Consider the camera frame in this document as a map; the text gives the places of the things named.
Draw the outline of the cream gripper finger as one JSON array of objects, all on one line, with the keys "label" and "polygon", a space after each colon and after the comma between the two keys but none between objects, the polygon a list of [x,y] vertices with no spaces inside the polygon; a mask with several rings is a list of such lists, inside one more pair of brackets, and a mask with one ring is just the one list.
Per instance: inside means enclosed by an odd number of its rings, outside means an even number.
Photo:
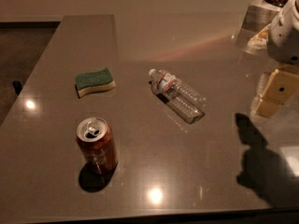
[{"label": "cream gripper finger", "polygon": [[253,114],[272,117],[299,90],[299,67],[282,64],[263,73],[251,104]]},{"label": "cream gripper finger", "polygon": [[266,49],[268,34],[271,24],[267,24],[258,34],[248,42],[248,47],[252,49]]}]

